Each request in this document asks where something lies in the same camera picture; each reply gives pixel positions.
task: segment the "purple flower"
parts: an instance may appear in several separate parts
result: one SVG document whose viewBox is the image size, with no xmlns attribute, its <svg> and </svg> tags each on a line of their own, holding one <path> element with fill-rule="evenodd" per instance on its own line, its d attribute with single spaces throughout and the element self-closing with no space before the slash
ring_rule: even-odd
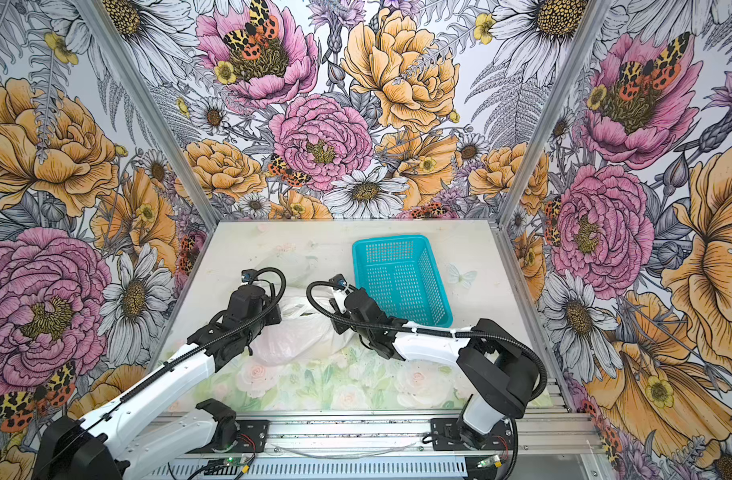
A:
<svg viewBox="0 0 732 480">
<path fill-rule="evenodd" d="M 625 62 L 646 64 L 664 49 L 654 40 L 641 43 L 628 34 L 621 36 L 601 62 L 601 71 L 590 80 L 592 91 L 585 116 L 575 124 L 574 139 L 609 162 L 624 162 L 634 170 L 653 164 L 680 139 L 692 124 L 698 108 L 688 108 L 702 62 L 692 64 L 694 37 L 678 62 L 680 72 L 663 90 L 640 87 L 630 100 L 620 90 L 620 66 Z"/>
<path fill-rule="evenodd" d="M 228 92 L 228 108 L 239 113 L 290 101 L 313 90 L 318 80 L 319 52 L 313 34 L 304 35 L 288 7 L 281 13 L 270 0 L 268 6 L 278 21 L 278 38 L 262 47 L 256 60 L 231 54 L 222 40 L 225 34 L 246 28 L 248 6 L 240 14 L 230 7 L 226 17 L 214 12 L 214 17 L 200 15 L 196 21 L 198 48 L 206 52 L 200 56 L 201 63 L 214 69 L 215 84 L 224 85 Z"/>
<path fill-rule="evenodd" d="M 462 207 L 465 205 L 464 193 L 457 187 L 447 188 L 446 190 L 438 192 L 438 194 L 433 198 L 433 202 L 438 202 L 449 210 L 458 212 L 461 211 Z"/>
<path fill-rule="evenodd" d="M 96 365 L 110 280 L 99 252 L 62 230 L 0 241 L 0 396 L 33 391 L 71 360 L 77 375 Z"/>
<path fill-rule="evenodd" d="M 623 294 L 652 252 L 654 227 L 645 211 L 638 177 L 619 165 L 580 168 L 561 196 L 556 270 L 582 277 L 603 300 Z"/>
<path fill-rule="evenodd" d="M 622 464 L 625 469 L 624 478 L 640 478 L 641 480 L 660 478 L 659 466 L 652 462 L 651 457 L 643 450 L 643 444 L 622 429 L 618 430 L 617 434 L 622 444 Z"/>
<path fill-rule="evenodd" d="M 417 16 L 423 6 L 422 0 L 384 0 L 384 6 L 391 11 L 400 10 L 404 15 Z"/>
<path fill-rule="evenodd" d="M 350 30 L 364 20 L 364 0 L 311 0 L 308 6 L 313 12 L 310 24 L 316 30 L 325 24 L 332 31 L 339 25 Z"/>
<path fill-rule="evenodd" d="M 269 127 L 275 153 L 290 168 L 310 175 L 308 187 L 316 190 L 329 191 L 333 180 L 364 170 L 374 152 L 361 114 L 319 94 L 297 98 Z"/>
</svg>

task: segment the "white plastic bag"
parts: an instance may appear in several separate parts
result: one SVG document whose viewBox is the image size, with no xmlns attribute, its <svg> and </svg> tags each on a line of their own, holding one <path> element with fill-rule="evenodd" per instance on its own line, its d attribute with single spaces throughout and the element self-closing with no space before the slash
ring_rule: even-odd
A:
<svg viewBox="0 0 732 480">
<path fill-rule="evenodd" d="M 330 298 L 316 296 L 315 300 L 330 309 Z M 278 306 L 281 322 L 263 328 L 251 343 L 256 360 L 267 366 L 326 358 L 341 350 L 355 335 L 352 330 L 337 334 L 332 321 L 310 305 L 302 289 L 286 288 Z"/>
</svg>

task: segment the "blue plastic basket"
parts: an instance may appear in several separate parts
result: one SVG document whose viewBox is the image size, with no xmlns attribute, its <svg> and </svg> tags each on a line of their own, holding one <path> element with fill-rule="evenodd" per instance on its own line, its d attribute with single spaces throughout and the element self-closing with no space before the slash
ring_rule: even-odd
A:
<svg viewBox="0 0 732 480">
<path fill-rule="evenodd" d="M 388 315 L 426 326 L 453 318 L 430 242 L 424 235 L 385 236 L 353 244 L 355 285 Z"/>
</svg>

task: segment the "white butterfly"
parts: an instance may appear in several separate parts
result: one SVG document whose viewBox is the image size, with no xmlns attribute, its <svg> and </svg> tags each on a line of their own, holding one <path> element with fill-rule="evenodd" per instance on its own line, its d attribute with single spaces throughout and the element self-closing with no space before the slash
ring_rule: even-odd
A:
<svg viewBox="0 0 732 480">
<path fill-rule="evenodd" d="M 473 282 L 475 281 L 475 277 L 478 276 L 477 270 L 473 270 L 471 272 L 467 272 L 466 274 L 460 274 L 459 270 L 456 266 L 449 264 L 449 283 L 459 283 L 462 285 L 463 288 L 469 289 Z"/>
</svg>

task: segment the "wall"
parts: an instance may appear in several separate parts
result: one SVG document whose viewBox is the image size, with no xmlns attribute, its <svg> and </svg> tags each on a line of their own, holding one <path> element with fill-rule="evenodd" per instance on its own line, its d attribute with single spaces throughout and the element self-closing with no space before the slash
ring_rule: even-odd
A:
<svg viewBox="0 0 732 480">
<path fill-rule="evenodd" d="M 732 1 L 606 24 L 507 229 L 617 475 L 732 478 Z"/>
<path fill-rule="evenodd" d="M 320 220 L 493 216 L 587 2 L 267 0 L 251 42 L 248 0 L 105 4 L 214 207 Z"/>
<path fill-rule="evenodd" d="M 206 240 L 177 181 L 73 6 L 0 0 L 0 478 L 144 375 Z"/>
</svg>

